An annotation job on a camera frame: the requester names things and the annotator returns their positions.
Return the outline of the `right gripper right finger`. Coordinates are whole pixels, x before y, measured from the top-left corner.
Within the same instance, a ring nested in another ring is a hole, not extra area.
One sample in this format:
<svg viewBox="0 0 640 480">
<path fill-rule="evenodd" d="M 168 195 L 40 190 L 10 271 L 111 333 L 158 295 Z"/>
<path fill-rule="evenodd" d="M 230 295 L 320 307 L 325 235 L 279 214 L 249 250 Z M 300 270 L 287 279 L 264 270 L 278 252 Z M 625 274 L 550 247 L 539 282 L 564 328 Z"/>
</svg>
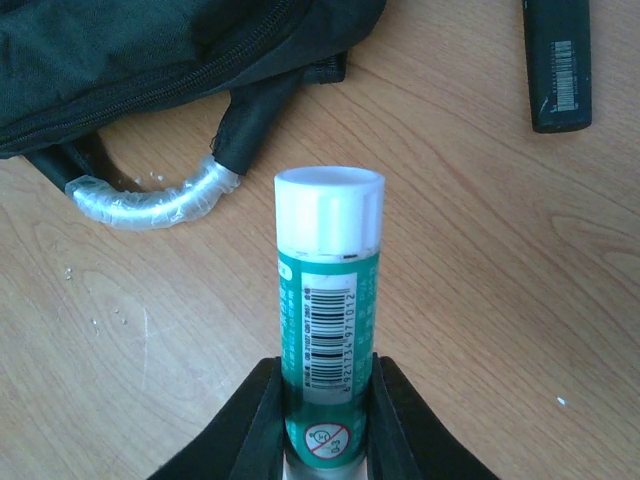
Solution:
<svg viewBox="0 0 640 480">
<path fill-rule="evenodd" d="M 438 419 L 400 367 L 373 356 L 367 476 L 383 480 L 498 480 Z"/>
</svg>

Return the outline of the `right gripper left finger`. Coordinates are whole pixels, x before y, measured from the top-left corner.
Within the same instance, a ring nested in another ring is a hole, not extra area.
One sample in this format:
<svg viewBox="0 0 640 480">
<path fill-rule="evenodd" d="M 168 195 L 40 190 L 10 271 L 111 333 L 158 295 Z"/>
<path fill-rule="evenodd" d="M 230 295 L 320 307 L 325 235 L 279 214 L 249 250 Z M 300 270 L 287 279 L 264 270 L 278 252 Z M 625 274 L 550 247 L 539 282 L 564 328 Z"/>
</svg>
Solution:
<svg viewBox="0 0 640 480">
<path fill-rule="evenodd" d="M 279 480 L 283 477 L 281 360 L 260 360 L 204 430 L 153 479 Z"/>
</svg>

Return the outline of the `white green glue stick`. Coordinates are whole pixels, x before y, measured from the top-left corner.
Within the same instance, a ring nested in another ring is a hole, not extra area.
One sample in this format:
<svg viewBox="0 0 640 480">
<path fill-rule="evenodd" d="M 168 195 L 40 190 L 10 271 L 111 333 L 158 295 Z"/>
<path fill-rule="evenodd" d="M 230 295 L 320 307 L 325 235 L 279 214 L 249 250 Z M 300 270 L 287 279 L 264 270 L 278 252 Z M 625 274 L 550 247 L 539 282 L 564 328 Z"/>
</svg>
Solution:
<svg viewBox="0 0 640 480">
<path fill-rule="evenodd" d="M 313 166 L 274 178 L 286 459 L 349 479 L 364 457 L 385 178 Z"/>
</svg>

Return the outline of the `black student bag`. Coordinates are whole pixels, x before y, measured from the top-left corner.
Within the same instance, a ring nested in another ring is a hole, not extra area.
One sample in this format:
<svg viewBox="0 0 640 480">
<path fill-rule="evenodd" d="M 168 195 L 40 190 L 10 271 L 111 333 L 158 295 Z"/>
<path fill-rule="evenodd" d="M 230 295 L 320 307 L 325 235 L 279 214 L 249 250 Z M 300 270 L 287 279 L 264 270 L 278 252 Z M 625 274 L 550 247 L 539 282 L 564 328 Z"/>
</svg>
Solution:
<svg viewBox="0 0 640 480">
<path fill-rule="evenodd" d="M 26 158 L 87 217 L 168 228 L 208 214 L 304 84 L 341 82 L 381 1 L 5 1 L 1 155 Z M 98 132 L 226 91 L 210 152 L 180 186 L 122 191 Z"/>
</svg>

